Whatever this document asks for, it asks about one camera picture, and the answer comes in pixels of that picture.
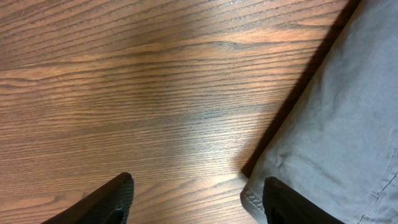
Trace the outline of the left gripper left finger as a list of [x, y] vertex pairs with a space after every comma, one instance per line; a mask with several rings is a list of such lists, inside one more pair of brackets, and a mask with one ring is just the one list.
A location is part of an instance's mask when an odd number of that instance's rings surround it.
[[122, 172], [43, 224], [126, 224], [134, 198], [134, 179]]

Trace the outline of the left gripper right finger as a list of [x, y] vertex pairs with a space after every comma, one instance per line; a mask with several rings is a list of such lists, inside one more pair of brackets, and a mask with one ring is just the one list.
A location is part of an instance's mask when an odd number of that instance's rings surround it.
[[268, 224], [343, 224], [276, 177], [265, 179], [262, 203]]

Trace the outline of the grey shorts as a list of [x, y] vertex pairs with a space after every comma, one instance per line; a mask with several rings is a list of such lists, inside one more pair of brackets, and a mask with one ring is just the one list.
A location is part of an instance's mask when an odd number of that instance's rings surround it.
[[397, 1], [361, 1], [257, 160], [241, 203], [259, 223], [274, 176], [343, 223], [397, 222]]

